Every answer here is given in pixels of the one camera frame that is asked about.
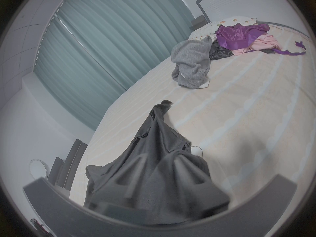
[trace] curtain fold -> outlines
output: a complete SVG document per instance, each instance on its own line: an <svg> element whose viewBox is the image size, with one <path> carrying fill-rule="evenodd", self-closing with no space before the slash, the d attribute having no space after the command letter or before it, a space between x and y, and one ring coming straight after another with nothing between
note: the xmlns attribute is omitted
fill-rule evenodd
<svg viewBox="0 0 316 237"><path fill-rule="evenodd" d="M188 38L193 20L182 0L65 0L56 15L34 71L94 130L124 91Z"/></svg>

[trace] pink cloth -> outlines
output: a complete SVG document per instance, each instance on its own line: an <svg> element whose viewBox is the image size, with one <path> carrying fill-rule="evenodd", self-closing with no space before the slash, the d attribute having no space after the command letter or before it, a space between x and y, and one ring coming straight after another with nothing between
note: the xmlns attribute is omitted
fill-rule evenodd
<svg viewBox="0 0 316 237"><path fill-rule="evenodd" d="M249 47L232 50L234 55L240 55L251 50L262 50L262 49L282 49L280 43L275 37L269 34L263 34L259 36Z"/></svg>

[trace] white headboard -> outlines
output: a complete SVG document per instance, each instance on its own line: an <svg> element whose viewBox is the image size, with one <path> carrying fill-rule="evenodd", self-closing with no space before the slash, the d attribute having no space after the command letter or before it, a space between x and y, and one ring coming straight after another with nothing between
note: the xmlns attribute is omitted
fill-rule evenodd
<svg viewBox="0 0 316 237"><path fill-rule="evenodd" d="M197 0L208 22L231 16L257 18L259 22L276 23L309 36L306 27L287 0Z"/></svg>

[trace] white patterned pillow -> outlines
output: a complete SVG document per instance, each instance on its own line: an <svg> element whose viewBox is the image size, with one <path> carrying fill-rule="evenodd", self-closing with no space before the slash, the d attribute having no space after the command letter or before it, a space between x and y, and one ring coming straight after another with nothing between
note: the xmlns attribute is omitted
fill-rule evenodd
<svg viewBox="0 0 316 237"><path fill-rule="evenodd" d="M212 42L216 40L215 32L219 28L220 25L223 26L234 26L238 23L240 23L243 26L250 26L254 25L257 22L256 18L248 18L243 16L234 16L230 18L226 18L222 21L216 21L216 22L210 22L206 24L205 26L202 26L201 28L195 30L193 33L191 33L189 40L201 40L204 39L207 36L210 36L212 39Z"/></svg>

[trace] striped bed sheet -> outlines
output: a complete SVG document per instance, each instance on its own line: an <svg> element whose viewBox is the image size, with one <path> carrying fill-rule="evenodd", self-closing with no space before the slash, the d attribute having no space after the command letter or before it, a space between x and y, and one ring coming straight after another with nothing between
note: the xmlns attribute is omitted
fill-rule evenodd
<svg viewBox="0 0 316 237"><path fill-rule="evenodd" d="M83 205L85 167L115 160L152 107L170 100L166 124L202 148L213 182L230 196L230 208L279 173L298 183L294 209L315 172L316 52L303 34L270 27L269 33L291 52L301 52L295 41L303 41L306 55L257 51L211 61L209 86L196 90L172 80L175 64L167 58L105 113L81 159L70 199Z"/></svg>

